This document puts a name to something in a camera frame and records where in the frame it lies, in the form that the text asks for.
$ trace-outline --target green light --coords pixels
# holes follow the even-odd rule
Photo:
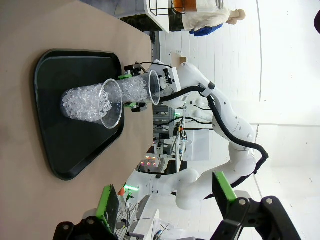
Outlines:
[[[129,189],[129,190],[132,190],[132,191],[139,191],[139,189],[136,188],[136,187],[134,187],[134,186],[125,185],[124,188],[125,188],[125,189]]]

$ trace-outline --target cup filled with ice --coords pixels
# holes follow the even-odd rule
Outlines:
[[[108,79],[104,83],[65,91],[60,108],[67,118],[113,129],[122,115],[123,97],[119,84],[114,79]]]
[[[158,105],[160,102],[160,81],[157,72],[154,70],[117,82],[122,91],[123,103],[153,103]]]

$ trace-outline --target brown table surface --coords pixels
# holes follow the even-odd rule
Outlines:
[[[0,239],[52,239],[103,190],[119,191],[153,140],[152,107],[125,111],[122,135],[71,181],[47,165],[33,94],[39,57],[54,48],[114,52],[122,67],[151,60],[149,37],[76,0],[2,0],[0,7]]]

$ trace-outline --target blue cloth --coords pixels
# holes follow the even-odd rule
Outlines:
[[[190,34],[194,34],[195,37],[201,37],[201,36],[207,36],[211,33],[213,33],[215,30],[222,27],[223,24],[220,24],[218,26],[205,26],[203,28],[200,28],[198,31],[191,30]]]

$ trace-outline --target bolt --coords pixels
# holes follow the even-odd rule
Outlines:
[[[88,223],[88,224],[94,224],[95,221],[94,221],[93,219],[88,219],[87,223]]]
[[[240,199],[240,200],[239,200],[239,204],[240,204],[241,206],[246,205],[246,200]]]
[[[268,199],[266,200],[266,203],[267,203],[267,204],[272,204],[272,203],[273,203],[273,201],[272,201],[272,199],[271,199],[271,198],[268,198]]]

